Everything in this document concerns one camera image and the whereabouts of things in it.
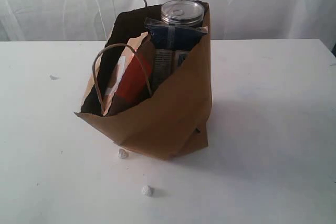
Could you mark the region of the black rice vacuum pack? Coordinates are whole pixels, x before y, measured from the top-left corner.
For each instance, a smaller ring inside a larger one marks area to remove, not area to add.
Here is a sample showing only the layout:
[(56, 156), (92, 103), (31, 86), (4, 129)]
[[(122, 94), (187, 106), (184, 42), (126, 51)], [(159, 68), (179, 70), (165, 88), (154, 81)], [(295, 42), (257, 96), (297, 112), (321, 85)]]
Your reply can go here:
[(189, 52), (208, 34), (208, 27), (191, 27), (167, 24), (146, 18), (144, 26), (149, 30), (155, 48), (151, 88), (156, 90), (187, 58)]

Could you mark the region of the dark grain can silver lid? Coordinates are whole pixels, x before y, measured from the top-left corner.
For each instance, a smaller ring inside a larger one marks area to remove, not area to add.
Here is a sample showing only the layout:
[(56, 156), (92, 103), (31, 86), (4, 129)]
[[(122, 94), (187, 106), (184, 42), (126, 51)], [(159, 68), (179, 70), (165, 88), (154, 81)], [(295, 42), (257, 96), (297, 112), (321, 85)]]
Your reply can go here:
[(202, 4), (189, 0), (173, 0), (161, 6), (161, 20), (171, 25), (199, 27), (204, 18)]

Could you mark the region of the brown paper bag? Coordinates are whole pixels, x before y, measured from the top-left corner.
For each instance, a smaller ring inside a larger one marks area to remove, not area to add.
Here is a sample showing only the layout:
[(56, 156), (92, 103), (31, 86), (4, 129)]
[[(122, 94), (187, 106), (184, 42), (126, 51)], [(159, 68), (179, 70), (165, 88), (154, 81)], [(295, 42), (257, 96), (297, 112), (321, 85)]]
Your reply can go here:
[(183, 63), (154, 91), (143, 69), (149, 97), (113, 116), (104, 116), (103, 96), (128, 40), (148, 32), (146, 18), (161, 20), (161, 5), (121, 12), (105, 47), (92, 63), (92, 74), (77, 117), (126, 150), (159, 159), (186, 155), (207, 147), (206, 123), (212, 108), (210, 9), (200, 27), (208, 34), (189, 52)]

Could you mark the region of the white backdrop curtain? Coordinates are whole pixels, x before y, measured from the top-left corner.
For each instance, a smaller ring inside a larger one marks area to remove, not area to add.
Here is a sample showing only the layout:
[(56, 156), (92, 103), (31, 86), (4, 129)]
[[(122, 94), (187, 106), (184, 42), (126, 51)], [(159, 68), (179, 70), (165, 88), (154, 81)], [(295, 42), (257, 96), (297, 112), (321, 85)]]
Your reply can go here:
[[(2, 41), (105, 40), (121, 12), (170, 0), (1, 0)], [(200, 0), (213, 39), (318, 38), (335, 44), (335, 0)]]

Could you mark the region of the brown kraft stand-up pouch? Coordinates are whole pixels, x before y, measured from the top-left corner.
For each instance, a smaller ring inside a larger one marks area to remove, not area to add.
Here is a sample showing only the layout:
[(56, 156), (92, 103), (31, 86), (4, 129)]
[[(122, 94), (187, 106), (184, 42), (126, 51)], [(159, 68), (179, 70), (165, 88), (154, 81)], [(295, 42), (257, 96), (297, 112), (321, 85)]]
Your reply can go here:
[(148, 32), (130, 38), (115, 66), (103, 96), (103, 115), (113, 116), (149, 97), (144, 66), (148, 77), (153, 71), (155, 47)]

